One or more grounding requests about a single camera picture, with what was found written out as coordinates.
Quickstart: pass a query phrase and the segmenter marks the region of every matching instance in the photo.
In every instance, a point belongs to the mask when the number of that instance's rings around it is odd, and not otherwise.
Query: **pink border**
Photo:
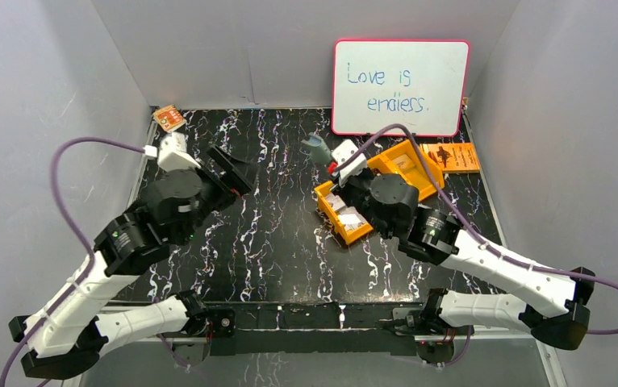
[[[333,47],[332,58],[332,106],[331,106],[331,130],[336,135],[365,135],[365,133],[336,133],[335,132],[335,76],[336,76],[336,59],[337,59],[337,45],[340,42],[462,42],[468,46],[468,54],[466,55],[466,71],[463,74],[463,87],[461,89],[461,100],[459,101],[459,118],[457,120],[457,131],[452,135],[418,135],[419,137],[454,137],[459,131],[459,124],[461,123],[461,109],[463,104],[463,95],[466,91],[466,77],[468,76],[468,59],[470,58],[470,43],[464,39],[362,39],[362,38],[341,38],[335,42]],[[392,136],[403,136],[404,134],[385,134]]]

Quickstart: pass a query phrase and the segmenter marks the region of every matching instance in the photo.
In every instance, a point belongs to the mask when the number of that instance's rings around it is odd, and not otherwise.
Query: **gray floor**
[[[460,347],[462,340],[456,343]],[[81,385],[542,387],[549,383],[533,339],[474,339],[463,360],[441,372],[415,358],[381,353],[217,356],[186,372],[174,367],[161,343],[134,343],[102,358]]]

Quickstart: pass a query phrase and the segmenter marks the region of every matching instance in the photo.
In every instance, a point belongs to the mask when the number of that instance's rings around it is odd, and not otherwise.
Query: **black marble table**
[[[234,156],[258,163],[251,194],[195,231],[189,246],[174,248],[167,261],[153,265],[117,300],[151,301],[174,291],[196,289],[209,302],[417,302],[427,291],[447,287],[465,293],[497,289],[464,273],[423,264],[397,251],[394,240],[371,233],[346,246],[316,210],[314,187],[328,181],[298,139],[323,136],[330,148],[343,138],[332,134],[330,110],[184,110],[188,150],[198,155],[217,144]],[[469,141],[463,122],[450,139]],[[153,144],[164,132],[157,130]],[[354,137],[363,144],[366,137]],[[369,157],[401,141],[380,139]],[[150,161],[142,186],[163,172]],[[490,240],[499,232],[479,173],[445,176],[445,191]],[[448,211],[437,196],[427,206]]]

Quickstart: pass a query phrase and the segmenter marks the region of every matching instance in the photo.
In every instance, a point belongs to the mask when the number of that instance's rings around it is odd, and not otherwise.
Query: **gray wall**
[[[470,99],[510,248],[618,281],[618,2],[523,0]],[[618,327],[598,285],[591,327]],[[570,386],[618,385],[618,335],[560,352]]]
[[[0,2],[0,370],[15,346],[7,322],[38,310],[85,254],[52,203],[50,156],[80,135],[142,145],[148,118],[90,1]],[[91,237],[124,208],[139,160],[102,145],[63,158],[66,201]],[[34,385],[19,362],[8,380]]]
[[[519,0],[93,0],[151,105],[330,106],[340,37],[463,38],[473,86]]]

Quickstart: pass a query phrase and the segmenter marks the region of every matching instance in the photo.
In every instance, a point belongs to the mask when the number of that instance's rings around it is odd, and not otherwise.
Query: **orange tray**
[[[442,175],[440,167],[423,153],[425,158],[425,164],[430,168],[432,176],[435,178],[437,184],[441,187],[445,187],[445,179]],[[411,146],[409,140],[403,141],[394,147],[387,149],[384,152],[370,158],[368,160],[370,169],[377,169],[380,173],[397,173],[401,175],[405,182],[409,185],[413,185],[419,190],[418,200],[433,195],[435,186],[432,185],[428,176],[425,174],[423,165],[418,161],[414,148]],[[326,196],[329,195],[332,187],[332,181],[327,181],[322,185],[314,188],[318,197],[319,210],[328,216],[333,228],[344,239],[347,244],[352,244],[355,240],[368,234],[373,230],[370,224],[366,223],[358,227],[356,230],[348,231],[344,228],[344,224],[340,222],[337,217],[337,213],[332,209],[330,203],[326,200]]]

